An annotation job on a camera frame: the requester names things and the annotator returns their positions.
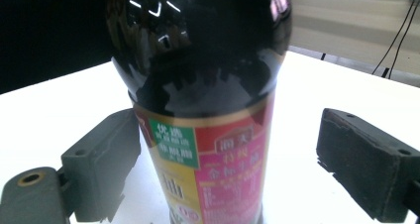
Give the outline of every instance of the yellow label section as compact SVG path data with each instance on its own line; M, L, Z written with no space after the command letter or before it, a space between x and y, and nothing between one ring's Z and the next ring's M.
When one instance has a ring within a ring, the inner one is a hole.
M158 146L149 151L172 219L177 223L202 224L194 169L162 159Z

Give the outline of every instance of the wall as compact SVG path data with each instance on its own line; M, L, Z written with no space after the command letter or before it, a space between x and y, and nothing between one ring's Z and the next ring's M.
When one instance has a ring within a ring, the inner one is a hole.
M292 4L292 45L377 65L398 32L411 2L292 0ZM391 67L398 44L399 39L382 65ZM420 10L402 44L395 69L420 74Z

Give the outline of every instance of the bottle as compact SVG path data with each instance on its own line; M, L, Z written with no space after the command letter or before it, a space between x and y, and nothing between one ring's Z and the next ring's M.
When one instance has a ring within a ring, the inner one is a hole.
M113 62L171 223L262 223L290 0L106 1Z

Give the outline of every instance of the red label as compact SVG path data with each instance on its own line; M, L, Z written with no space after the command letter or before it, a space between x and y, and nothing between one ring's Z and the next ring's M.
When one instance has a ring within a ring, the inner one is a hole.
M200 120L135 106L174 223L257 223L272 105Z

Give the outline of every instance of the white table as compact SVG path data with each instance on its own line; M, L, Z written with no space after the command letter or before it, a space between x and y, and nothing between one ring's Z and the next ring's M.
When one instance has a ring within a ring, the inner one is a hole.
M127 88L112 63L0 95L0 190L24 170L59 168L60 155L78 139L109 114L129 107ZM276 90L265 223L377 223L317 165L326 107L353 113L420 150L420 89L288 53ZM168 223L143 144L115 224ZM409 213L406 223L414 222Z

